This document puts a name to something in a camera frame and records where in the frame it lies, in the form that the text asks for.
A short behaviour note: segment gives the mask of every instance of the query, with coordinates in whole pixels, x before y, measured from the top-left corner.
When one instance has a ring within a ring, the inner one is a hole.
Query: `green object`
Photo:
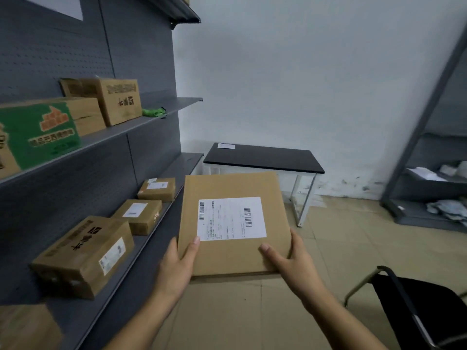
[[[4,161],[0,168],[8,169],[16,161],[21,170],[28,169],[80,146],[65,102],[0,108],[0,153],[4,151],[4,157],[14,158]]]
[[[167,113],[167,111],[160,107],[159,109],[143,109],[143,115],[145,117],[161,117]]]

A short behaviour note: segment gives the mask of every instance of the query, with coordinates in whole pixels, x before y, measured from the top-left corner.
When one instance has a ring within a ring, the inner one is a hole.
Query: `person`
[[[383,350],[387,348],[362,323],[348,312],[326,288],[302,238],[290,229],[292,254],[281,256],[274,247],[261,244],[260,251],[279,270],[281,276],[315,318],[333,350]],[[154,289],[143,307],[114,336],[105,350],[147,350],[172,308],[190,282],[199,237],[178,258],[177,241],[169,244],[159,264]]]

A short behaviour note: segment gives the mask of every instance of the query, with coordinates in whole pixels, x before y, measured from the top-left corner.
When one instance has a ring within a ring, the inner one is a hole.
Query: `table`
[[[218,142],[209,150],[204,160],[209,174],[214,170],[220,173],[221,168],[246,167],[251,171],[279,171],[283,174],[295,175],[295,184],[290,195],[293,205],[296,225],[302,227],[310,207],[310,197],[318,186],[319,176],[324,169],[309,150],[294,150],[280,147],[264,147],[250,145],[235,145],[235,149],[218,148]],[[311,176],[313,181],[306,195],[301,211],[297,209],[295,194],[302,176]]]

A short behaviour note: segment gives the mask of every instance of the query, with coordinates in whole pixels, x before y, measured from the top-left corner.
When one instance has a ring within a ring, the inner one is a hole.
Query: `chair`
[[[344,307],[366,283],[373,285],[402,350],[467,349],[467,306],[462,301],[467,292],[458,296],[444,286],[399,278],[378,266],[347,294]]]

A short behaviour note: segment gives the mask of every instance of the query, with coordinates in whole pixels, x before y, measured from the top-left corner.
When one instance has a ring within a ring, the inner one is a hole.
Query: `chair seat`
[[[398,279],[436,344],[448,337],[467,333],[467,306],[452,290],[429,282]],[[400,347],[403,350],[429,349],[390,277],[378,274],[370,283],[375,288]],[[446,345],[443,349],[465,350],[467,340]]]

